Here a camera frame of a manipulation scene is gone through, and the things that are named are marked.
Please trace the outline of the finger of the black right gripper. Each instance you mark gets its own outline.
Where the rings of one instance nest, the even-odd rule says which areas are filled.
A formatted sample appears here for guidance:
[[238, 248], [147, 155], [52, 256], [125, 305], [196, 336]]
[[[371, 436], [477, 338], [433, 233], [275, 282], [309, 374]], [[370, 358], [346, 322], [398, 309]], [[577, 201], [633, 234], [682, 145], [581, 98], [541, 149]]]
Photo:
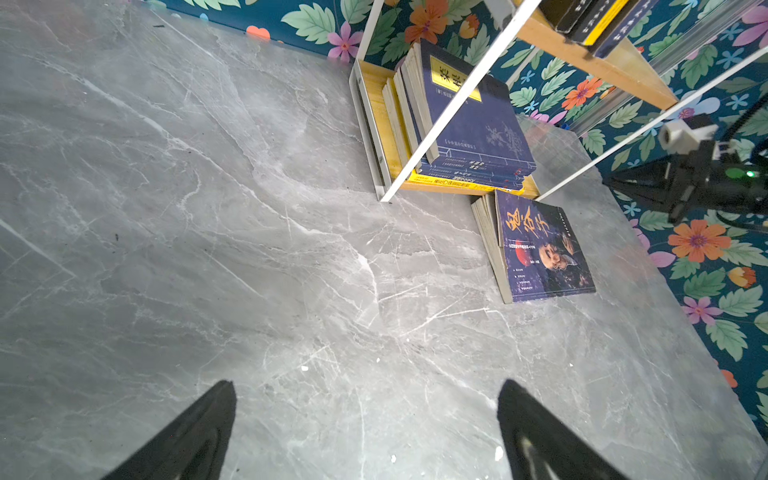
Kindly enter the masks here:
[[608, 183], [607, 187], [614, 193], [626, 196], [636, 201], [640, 206], [659, 212], [670, 212], [673, 202], [669, 192], [662, 188], [648, 187], [637, 184]]
[[638, 164], [631, 168], [617, 170], [603, 179], [604, 183], [662, 183], [667, 180], [669, 171], [674, 167], [675, 160], [672, 157], [663, 157], [657, 160]]

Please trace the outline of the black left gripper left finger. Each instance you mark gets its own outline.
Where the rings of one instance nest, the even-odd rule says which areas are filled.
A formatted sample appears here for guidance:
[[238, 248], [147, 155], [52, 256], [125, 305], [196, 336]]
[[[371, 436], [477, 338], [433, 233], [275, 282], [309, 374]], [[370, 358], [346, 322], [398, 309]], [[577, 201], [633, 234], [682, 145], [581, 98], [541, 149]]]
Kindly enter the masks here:
[[232, 434], [236, 406], [234, 383], [217, 382], [105, 477], [218, 479]]

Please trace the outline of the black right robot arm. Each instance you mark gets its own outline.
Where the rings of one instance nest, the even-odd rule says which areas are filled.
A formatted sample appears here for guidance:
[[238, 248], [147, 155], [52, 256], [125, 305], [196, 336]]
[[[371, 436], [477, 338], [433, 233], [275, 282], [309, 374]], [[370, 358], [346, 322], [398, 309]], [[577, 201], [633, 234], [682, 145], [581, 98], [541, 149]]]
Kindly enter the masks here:
[[715, 210], [725, 225], [765, 233], [767, 228], [724, 217], [767, 213], [767, 141], [761, 140], [743, 160], [735, 136], [764, 107], [767, 96], [743, 113], [724, 134], [706, 114], [674, 120], [659, 140], [667, 155], [617, 171], [603, 179], [611, 190], [640, 206], [667, 215], [677, 225], [692, 210]]

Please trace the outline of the purple book underneath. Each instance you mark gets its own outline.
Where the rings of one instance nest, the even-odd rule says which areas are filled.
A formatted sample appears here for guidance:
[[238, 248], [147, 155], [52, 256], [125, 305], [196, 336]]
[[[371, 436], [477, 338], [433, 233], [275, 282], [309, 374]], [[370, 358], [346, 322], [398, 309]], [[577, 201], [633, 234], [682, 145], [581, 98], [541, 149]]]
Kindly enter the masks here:
[[471, 208], [504, 303], [596, 291], [562, 208], [503, 190], [479, 197]]

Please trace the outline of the navy book front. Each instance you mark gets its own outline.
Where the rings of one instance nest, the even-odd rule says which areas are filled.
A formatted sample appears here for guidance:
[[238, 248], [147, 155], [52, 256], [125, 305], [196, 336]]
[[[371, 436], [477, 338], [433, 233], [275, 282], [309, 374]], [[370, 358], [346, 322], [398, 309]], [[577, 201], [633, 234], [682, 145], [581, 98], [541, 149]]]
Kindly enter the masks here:
[[[411, 148], [416, 147], [419, 136], [407, 97], [406, 82], [400, 73], [396, 73], [386, 81], [382, 95], [394, 144], [394, 152], [386, 153], [386, 158], [390, 176], [395, 179], [410, 158]], [[530, 176], [535, 168], [536, 165], [532, 162], [514, 161], [508, 165], [501, 165], [492, 163], [490, 160], [465, 160], [449, 155], [442, 166], [434, 166], [423, 158], [412, 172], [519, 190], [522, 188], [524, 178]]]

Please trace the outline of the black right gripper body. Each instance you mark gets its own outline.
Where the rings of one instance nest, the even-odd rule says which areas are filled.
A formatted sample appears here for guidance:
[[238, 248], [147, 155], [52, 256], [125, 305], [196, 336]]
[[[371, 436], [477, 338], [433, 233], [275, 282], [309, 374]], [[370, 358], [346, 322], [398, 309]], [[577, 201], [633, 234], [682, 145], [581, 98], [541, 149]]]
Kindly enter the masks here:
[[705, 141], [688, 154], [672, 154], [667, 180], [673, 206], [668, 220], [679, 223], [695, 209], [746, 215], [767, 213], [767, 143], [744, 162], [724, 142]]

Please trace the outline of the black wolf cover book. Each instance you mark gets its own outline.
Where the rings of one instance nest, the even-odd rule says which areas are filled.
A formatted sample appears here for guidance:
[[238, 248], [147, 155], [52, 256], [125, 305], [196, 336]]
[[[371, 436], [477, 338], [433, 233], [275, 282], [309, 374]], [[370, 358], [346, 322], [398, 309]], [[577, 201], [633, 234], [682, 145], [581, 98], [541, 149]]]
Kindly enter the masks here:
[[591, 27], [602, 18], [612, 4], [613, 2], [609, 0], [572, 1], [555, 24], [555, 30], [561, 34], [571, 34], [585, 27]]

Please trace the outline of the purple portrait book top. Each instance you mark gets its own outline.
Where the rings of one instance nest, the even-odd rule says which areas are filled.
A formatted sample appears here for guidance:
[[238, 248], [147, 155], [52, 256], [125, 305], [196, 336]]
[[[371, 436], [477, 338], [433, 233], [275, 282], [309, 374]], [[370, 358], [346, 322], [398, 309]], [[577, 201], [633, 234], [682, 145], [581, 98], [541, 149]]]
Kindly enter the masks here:
[[658, 0], [629, 0], [589, 47], [590, 54], [595, 58], [606, 58], [657, 3]]

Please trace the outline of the yellow cartoon book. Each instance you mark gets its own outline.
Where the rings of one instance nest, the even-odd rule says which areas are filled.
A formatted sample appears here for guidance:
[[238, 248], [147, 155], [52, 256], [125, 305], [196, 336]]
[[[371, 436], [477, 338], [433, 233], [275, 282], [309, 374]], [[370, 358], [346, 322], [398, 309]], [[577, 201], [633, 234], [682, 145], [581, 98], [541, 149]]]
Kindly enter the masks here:
[[593, 1], [577, 23], [571, 39], [585, 47], [594, 45], [628, 3], [628, 0]]

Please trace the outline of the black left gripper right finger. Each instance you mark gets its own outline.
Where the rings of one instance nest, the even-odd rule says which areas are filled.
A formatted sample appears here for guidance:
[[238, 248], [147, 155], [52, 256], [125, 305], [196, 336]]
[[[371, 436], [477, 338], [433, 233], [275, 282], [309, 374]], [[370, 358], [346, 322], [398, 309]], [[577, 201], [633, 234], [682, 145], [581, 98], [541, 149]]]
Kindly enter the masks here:
[[626, 477], [512, 379], [499, 393], [497, 419], [514, 480]]

